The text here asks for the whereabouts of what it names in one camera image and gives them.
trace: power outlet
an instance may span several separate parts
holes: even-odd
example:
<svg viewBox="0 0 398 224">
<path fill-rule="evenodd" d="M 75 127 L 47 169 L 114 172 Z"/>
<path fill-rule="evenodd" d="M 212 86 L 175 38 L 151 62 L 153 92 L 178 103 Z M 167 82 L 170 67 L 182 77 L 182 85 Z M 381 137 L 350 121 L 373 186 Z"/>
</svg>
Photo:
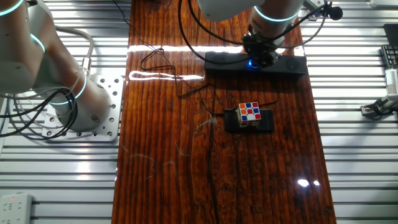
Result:
<svg viewBox="0 0 398 224">
<path fill-rule="evenodd" d="M 31 195 L 4 195 L 0 198 L 0 224 L 29 224 L 31 209 Z"/>
</svg>

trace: slotted metal panel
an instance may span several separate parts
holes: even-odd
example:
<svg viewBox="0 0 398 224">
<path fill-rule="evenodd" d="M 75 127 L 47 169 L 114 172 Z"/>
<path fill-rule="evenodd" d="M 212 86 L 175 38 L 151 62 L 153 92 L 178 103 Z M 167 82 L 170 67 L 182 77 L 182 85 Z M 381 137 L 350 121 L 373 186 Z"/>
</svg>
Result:
<svg viewBox="0 0 398 224">
<path fill-rule="evenodd" d="M 129 28 L 112 1 L 45 2 L 58 26 L 77 28 L 95 38 L 92 73 L 125 74 Z M 119 4 L 129 15 L 130 2 Z M 374 9 L 368 1 L 334 5 L 343 8 L 344 18 L 327 19 L 305 53 L 338 223 L 398 223 L 397 118 L 370 121 L 359 110 L 386 95 L 379 53 L 380 46 L 387 44 L 382 26 L 398 22 L 398 11 Z M 320 21 L 304 22 L 303 38 L 308 39 L 319 25 Z M 59 34 L 80 62 L 88 42 Z M 32 107 L 28 101 L 22 103 Z M 6 138 L 0 154 L 0 196 L 32 194 L 33 224 L 109 224 L 117 153 L 117 141 L 48 145 L 22 136 Z"/>
</svg>

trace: black stand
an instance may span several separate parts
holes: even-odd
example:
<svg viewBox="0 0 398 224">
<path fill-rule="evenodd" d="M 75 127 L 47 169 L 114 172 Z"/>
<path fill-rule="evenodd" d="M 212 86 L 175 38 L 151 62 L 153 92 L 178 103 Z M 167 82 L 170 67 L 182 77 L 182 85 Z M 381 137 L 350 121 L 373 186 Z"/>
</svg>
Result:
<svg viewBox="0 0 398 224">
<path fill-rule="evenodd" d="M 273 132 L 274 131 L 274 113 L 272 110 L 260 110 L 261 121 L 258 126 L 240 128 L 238 115 L 235 110 L 225 111 L 224 129 L 226 132 Z"/>
<path fill-rule="evenodd" d="M 222 65 L 216 63 L 205 63 L 206 72 L 228 74 L 228 72 L 245 72 L 245 73 L 261 73 L 265 75 L 277 75 L 278 77 L 299 78 L 307 73 L 307 58 L 298 56 L 281 56 L 276 63 L 271 67 L 255 67 L 251 65 L 247 54 L 229 54 L 206 52 L 206 59 L 212 62 L 242 62 L 233 63 L 229 65 Z"/>
</svg>

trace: cube sticker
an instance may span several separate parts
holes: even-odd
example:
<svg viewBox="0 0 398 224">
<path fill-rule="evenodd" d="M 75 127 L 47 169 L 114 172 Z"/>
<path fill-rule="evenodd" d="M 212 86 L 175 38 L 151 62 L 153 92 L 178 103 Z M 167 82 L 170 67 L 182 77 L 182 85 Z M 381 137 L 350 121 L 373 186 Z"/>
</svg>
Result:
<svg viewBox="0 0 398 224">
<path fill-rule="evenodd" d="M 261 114 L 257 102 L 240 103 L 236 112 L 240 128 L 258 126 L 260 124 Z"/>
</svg>

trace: wooden table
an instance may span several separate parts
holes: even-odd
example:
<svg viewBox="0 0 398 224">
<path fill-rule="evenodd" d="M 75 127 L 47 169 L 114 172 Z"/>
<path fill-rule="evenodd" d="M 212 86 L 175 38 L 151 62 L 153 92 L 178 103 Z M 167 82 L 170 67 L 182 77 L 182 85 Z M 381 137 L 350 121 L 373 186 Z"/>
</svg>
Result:
<svg viewBox="0 0 398 224">
<path fill-rule="evenodd" d="M 223 112 L 211 87 L 181 98 L 176 92 L 193 88 L 179 79 L 176 86 L 171 70 L 142 71 L 150 50 L 131 29 L 112 223 L 336 223 L 309 76 L 203 79 L 204 63 L 180 36 L 177 5 L 133 1 L 132 25 L 144 41 L 164 47 L 189 84 L 213 84 L 225 108 L 277 100 L 265 107 L 274 111 L 275 131 L 226 133 L 223 117 L 201 104 L 203 98 L 211 112 Z M 186 2 L 182 11 L 187 37 L 202 55 L 220 49 L 205 46 L 224 46 L 198 28 Z M 227 39 L 247 31 L 246 13 L 219 23 L 200 19 Z M 299 29 L 286 38 L 302 41 Z M 155 54 L 143 66 L 165 64 Z"/>
</svg>

